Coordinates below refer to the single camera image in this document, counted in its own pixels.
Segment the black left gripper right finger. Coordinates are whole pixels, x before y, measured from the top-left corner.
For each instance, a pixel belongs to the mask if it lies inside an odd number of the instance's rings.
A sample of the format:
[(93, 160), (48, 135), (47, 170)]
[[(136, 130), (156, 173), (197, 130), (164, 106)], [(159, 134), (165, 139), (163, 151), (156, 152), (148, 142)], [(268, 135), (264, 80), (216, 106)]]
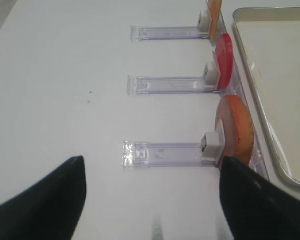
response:
[(300, 240), (300, 200), (235, 157), (223, 158), (219, 198), (235, 240)]

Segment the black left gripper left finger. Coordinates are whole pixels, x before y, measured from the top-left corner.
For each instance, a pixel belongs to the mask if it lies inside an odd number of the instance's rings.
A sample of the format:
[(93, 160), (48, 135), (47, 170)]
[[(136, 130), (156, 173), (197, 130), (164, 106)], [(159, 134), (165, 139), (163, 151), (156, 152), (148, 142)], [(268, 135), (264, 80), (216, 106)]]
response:
[(0, 240), (70, 240), (86, 195), (84, 158), (71, 157), (0, 204)]

